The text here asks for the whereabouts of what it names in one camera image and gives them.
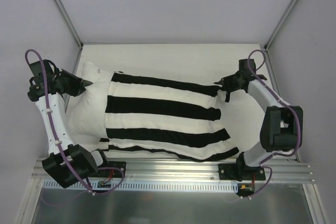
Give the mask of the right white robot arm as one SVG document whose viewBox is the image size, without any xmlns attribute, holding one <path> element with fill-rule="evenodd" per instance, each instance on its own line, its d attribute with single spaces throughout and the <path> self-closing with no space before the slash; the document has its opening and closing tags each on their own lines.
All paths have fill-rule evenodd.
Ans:
<svg viewBox="0 0 336 224">
<path fill-rule="evenodd" d="M 232 92 L 244 90 L 257 101 L 265 113 L 259 141 L 251 149 L 242 152 L 235 163 L 220 165 L 221 179 L 240 182 L 256 177 L 264 180 L 262 164 L 274 156 L 293 155 L 302 144 L 302 108 L 291 106 L 280 98 L 265 83 L 266 77 L 256 71 L 254 60 L 241 59 L 238 71 L 218 82 L 225 92 L 225 102 L 230 101 Z"/>
</svg>

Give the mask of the aluminium mounting rail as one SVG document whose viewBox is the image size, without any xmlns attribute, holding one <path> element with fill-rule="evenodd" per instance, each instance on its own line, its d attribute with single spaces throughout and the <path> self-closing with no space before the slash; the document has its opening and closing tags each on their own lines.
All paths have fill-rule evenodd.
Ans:
<svg viewBox="0 0 336 224">
<path fill-rule="evenodd" d="M 229 158 L 219 162 L 192 162 L 172 158 L 110 158 L 126 162 L 126 179 L 163 182 L 217 182 L 219 164 L 231 164 Z M 315 184 L 317 181 L 309 163 L 293 158 L 275 158 L 265 163 L 272 168 L 272 183 Z"/>
</svg>

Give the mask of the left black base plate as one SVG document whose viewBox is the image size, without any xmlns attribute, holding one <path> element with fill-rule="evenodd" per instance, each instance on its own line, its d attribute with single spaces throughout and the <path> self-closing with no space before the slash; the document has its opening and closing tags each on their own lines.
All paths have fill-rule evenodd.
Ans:
<svg viewBox="0 0 336 224">
<path fill-rule="evenodd" d="M 104 179 L 121 178 L 121 173 L 123 173 L 124 175 L 126 173 L 127 163 L 124 161 L 108 161 L 102 166 L 102 168 L 105 169 L 99 170 L 99 177 Z"/>
</svg>

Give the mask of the right aluminium frame post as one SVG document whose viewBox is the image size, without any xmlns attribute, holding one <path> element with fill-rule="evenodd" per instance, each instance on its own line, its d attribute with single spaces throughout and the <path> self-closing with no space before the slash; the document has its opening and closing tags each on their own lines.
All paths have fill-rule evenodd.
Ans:
<svg viewBox="0 0 336 224">
<path fill-rule="evenodd" d="M 285 25 L 286 21 L 290 17 L 291 13 L 294 11 L 296 5 L 298 4 L 299 0 L 290 0 L 287 7 L 285 8 L 283 14 L 281 15 L 279 21 L 277 22 L 275 28 L 273 29 L 270 37 L 268 38 L 267 42 L 264 45 L 264 50 L 267 52 L 271 45 L 274 43 L 275 39 L 277 38 L 278 34 L 282 30 L 283 26 Z"/>
</svg>

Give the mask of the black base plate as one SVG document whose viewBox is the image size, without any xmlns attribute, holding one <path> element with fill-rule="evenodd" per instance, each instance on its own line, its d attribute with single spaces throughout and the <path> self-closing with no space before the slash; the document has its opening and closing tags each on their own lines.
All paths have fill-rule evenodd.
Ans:
<svg viewBox="0 0 336 224">
<path fill-rule="evenodd" d="M 99 177 L 104 179 L 121 178 L 121 173 L 123 173 L 124 175 L 126 173 L 127 163 L 124 161 L 108 161 L 102 166 L 102 168 L 105 169 L 99 170 Z"/>
<path fill-rule="evenodd" d="M 265 181 L 265 170 L 261 167 L 239 168 L 236 164 L 218 164 L 218 174 L 220 180 L 235 180 L 241 182 L 243 180 Z"/>
</svg>

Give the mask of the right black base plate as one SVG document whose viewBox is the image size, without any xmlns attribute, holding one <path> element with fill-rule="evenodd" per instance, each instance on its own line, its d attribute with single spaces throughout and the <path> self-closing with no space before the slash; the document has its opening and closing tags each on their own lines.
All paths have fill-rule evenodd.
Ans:
<svg viewBox="0 0 336 224">
<path fill-rule="evenodd" d="M 265 181 L 265 170 L 261 167 L 239 168 L 236 164 L 218 164 L 218 174 L 220 180 L 235 180 L 241 182 L 243 180 Z"/>
</svg>

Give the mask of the aluminium frame post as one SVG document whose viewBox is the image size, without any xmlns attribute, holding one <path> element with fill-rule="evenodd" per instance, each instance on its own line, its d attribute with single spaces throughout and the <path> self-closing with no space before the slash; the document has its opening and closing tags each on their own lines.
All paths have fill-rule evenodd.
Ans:
<svg viewBox="0 0 336 224">
<path fill-rule="evenodd" d="M 62 0 L 52 0 L 57 8 L 57 10 L 59 11 L 63 21 L 65 22 L 69 32 L 71 33 L 72 38 L 74 39 L 76 45 L 78 46 L 78 48 L 81 50 L 83 48 L 83 42 L 80 39 L 80 36 L 78 34 L 78 32 L 76 31 L 73 22 L 62 2 Z"/>
<path fill-rule="evenodd" d="M 270 37 L 268 38 L 267 42 L 264 45 L 264 50 L 267 52 L 271 45 L 274 43 L 275 39 L 277 38 L 278 34 L 282 30 L 283 26 L 285 25 L 286 21 L 290 17 L 291 13 L 294 11 L 296 5 L 298 4 L 299 0 L 290 0 L 287 7 L 285 8 L 283 14 L 281 15 L 279 21 L 277 22 L 275 28 L 273 29 Z"/>
</svg>

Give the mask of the white pillow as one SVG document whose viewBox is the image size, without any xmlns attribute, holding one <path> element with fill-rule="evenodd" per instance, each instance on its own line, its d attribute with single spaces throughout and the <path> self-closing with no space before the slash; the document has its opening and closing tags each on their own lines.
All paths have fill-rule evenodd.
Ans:
<svg viewBox="0 0 336 224">
<path fill-rule="evenodd" d="M 91 61 L 83 64 L 81 77 L 92 84 L 73 99 L 76 104 L 68 111 L 70 131 L 77 143 L 97 145 L 107 137 L 104 115 L 112 76 L 113 72 L 103 70 Z"/>
</svg>

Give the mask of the left aluminium frame post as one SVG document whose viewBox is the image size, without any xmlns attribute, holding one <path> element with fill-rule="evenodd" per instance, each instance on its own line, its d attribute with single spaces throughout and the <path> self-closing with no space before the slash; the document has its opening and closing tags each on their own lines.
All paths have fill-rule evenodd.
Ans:
<svg viewBox="0 0 336 224">
<path fill-rule="evenodd" d="M 74 39 L 76 45 L 78 46 L 78 48 L 81 50 L 83 48 L 83 42 L 80 39 L 80 36 L 78 34 L 78 32 L 76 31 L 73 22 L 62 2 L 62 0 L 52 0 L 57 8 L 57 10 L 59 11 L 63 21 L 65 22 L 69 32 L 71 33 L 72 38 Z"/>
</svg>

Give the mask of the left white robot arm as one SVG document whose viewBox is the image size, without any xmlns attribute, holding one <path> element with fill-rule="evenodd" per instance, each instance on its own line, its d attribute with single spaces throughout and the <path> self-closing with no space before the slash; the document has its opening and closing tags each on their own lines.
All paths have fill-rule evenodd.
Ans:
<svg viewBox="0 0 336 224">
<path fill-rule="evenodd" d="M 29 63 L 28 98 L 38 107 L 48 137 L 48 157 L 42 161 L 44 170 L 61 187 L 68 188 L 80 179 L 108 174 L 110 165 L 103 151 L 89 152 L 75 144 L 65 115 L 64 94 L 76 97 L 84 93 L 90 81 L 59 70 L 50 60 Z"/>
</svg>

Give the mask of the black white striped pillowcase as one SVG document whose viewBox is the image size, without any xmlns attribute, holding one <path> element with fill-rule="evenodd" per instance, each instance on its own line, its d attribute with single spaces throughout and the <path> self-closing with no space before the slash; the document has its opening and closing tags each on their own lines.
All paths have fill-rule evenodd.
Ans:
<svg viewBox="0 0 336 224">
<path fill-rule="evenodd" d="M 163 152 L 218 161 L 239 148 L 216 107 L 219 83 L 202 85 L 115 72 L 107 86 L 99 138 L 119 151 Z"/>
</svg>

